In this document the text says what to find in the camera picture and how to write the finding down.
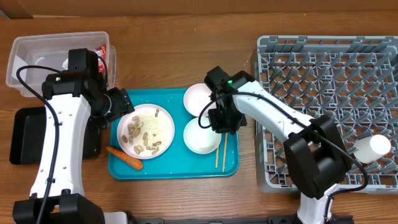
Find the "white bowl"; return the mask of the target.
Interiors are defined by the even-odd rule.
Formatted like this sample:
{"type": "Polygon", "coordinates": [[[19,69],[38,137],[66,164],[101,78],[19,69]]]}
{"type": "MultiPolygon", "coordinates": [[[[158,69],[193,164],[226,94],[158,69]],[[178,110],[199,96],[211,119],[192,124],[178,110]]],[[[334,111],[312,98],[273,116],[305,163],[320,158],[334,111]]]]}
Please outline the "white bowl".
{"type": "Polygon", "coordinates": [[[208,126],[210,124],[207,117],[194,118],[186,125],[183,132],[183,140],[185,145],[194,153],[209,154],[213,152],[221,143],[221,134],[214,132],[212,129],[201,128],[198,122],[208,126]]]}

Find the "white paper tissue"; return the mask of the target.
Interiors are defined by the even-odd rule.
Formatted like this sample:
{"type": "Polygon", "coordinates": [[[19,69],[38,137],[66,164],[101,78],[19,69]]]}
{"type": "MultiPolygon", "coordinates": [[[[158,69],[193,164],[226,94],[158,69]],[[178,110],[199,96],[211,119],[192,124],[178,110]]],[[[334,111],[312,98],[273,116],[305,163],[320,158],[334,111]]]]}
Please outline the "white paper tissue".
{"type": "Polygon", "coordinates": [[[63,62],[62,68],[63,68],[64,70],[68,70],[68,59],[66,59],[66,60],[63,62]]]}

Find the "white cup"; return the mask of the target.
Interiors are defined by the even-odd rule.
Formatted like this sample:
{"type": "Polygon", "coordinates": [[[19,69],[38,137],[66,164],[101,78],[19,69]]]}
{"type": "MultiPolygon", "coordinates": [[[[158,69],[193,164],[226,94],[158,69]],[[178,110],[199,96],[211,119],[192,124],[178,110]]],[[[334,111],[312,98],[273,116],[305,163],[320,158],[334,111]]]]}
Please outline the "white cup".
{"type": "Polygon", "coordinates": [[[359,162],[369,164],[386,155],[392,146],[387,137],[377,134],[358,139],[354,143],[354,147],[358,149],[354,152],[355,158],[359,162]]]}

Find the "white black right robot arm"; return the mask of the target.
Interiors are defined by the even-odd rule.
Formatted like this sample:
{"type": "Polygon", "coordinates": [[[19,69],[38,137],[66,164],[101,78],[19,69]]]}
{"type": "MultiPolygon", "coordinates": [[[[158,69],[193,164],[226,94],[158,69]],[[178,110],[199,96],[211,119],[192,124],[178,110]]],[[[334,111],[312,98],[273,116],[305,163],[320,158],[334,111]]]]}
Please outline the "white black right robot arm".
{"type": "Polygon", "coordinates": [[[232,77],[220,67],[204,79],[211,101],[203,108],[209,128],[235,134],[250,116],[270,131],[284,147],[289,176],[299,189],[300,206],[294,215],[268,217],[268,223],[353,223],[352,216],[331,212],[335,196],[357,192],[368,185],[341,189],[346,173],[356,165],[368,178],[363,165],[345,148],[336,123],[327,115],[313,118],[298,112],[268,93],[253,76],[240,71],[232,77]]]}

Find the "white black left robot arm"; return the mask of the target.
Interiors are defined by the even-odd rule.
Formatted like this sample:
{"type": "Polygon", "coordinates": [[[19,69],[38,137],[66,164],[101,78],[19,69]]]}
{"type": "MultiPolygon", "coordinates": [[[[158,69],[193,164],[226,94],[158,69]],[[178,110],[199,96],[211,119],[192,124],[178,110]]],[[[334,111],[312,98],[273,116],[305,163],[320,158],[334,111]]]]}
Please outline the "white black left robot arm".
{"type": "Polygon", "coordinates": [[[39,171],[27,200],[16,201],[16,223],[133,223],[130,212],[104,212],[84,196],[81,165],[87,124],[102,128],[133,112],[125,89],[106,88],[98,64],[51,70],[38,94],[46,127],[39,171]]]}

